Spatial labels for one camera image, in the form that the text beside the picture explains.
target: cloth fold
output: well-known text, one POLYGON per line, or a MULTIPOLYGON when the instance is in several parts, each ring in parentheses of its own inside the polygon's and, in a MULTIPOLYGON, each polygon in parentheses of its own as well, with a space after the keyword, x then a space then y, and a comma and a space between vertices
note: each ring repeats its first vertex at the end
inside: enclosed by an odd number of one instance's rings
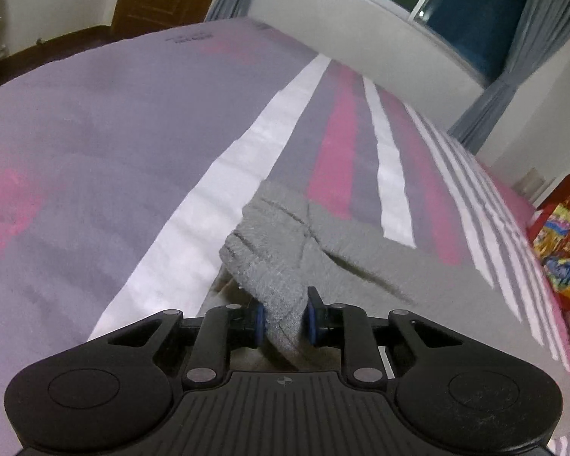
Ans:
MULTIPOLYGON (((360 306, 374 317, 408 309, 538 366, 564 394, 556 436, 570 433, 570 374, 475 269, 446 266, 385 239, 379 228, 337 219, 273 182, 263 182, 245 206, 220 257, 236 283, 264 304, 266 336, 296 368, 335 368, 339 362, 337 350, 315 349, 302 334, 307 287, 315 286, 325 303, 360 306)), ((202 311, 229 299, 225 292, 210 294, 202 311)))

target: gray towel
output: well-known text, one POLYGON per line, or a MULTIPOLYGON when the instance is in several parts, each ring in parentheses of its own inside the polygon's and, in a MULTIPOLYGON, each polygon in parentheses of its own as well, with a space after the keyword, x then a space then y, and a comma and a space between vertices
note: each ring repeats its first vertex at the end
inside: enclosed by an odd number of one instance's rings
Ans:
MULTIPOLYGON (((546 371, 564 394, 557 435, 570 433, 570 374, 472 268, 382 237, 380 229, 340 220, 302 195, 264 182, 220 251, 238 285, 266 307, 267 337, 299 369, 333 368, 339 358, 301 334, 306 289, 325 303, 349 303, 387 317, 408 309, 546 371)), ((237 300, 245 300, 241 295, 237 300)), ((228 297, 213 297, 204 308, 228 297)))

